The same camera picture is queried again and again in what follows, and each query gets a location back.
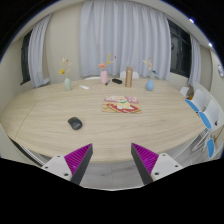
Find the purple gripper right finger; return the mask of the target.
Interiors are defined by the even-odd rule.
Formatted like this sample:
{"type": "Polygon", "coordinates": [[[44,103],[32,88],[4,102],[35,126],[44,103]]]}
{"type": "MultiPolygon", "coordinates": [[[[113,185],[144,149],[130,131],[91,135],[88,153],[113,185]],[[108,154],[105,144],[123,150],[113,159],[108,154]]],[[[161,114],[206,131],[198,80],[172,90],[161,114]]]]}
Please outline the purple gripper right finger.
{"type": "Polygon", "coordinates": [[[168,154],[156,154],[135,143],[131,144],[131,154],[144,185],[182,169],[168,154]]]}

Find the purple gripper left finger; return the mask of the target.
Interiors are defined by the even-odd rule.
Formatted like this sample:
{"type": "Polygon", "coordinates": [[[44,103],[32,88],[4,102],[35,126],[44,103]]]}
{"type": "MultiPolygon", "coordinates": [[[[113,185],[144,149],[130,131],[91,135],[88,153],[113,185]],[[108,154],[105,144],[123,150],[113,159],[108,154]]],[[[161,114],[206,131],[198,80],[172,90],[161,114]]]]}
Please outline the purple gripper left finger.
{"type": "Polygon", "coordinates": [[[42,166],[42,169],[79,185],[92,155],[93,146],[87,144],[66,156],[54,156],[42,166]]]}

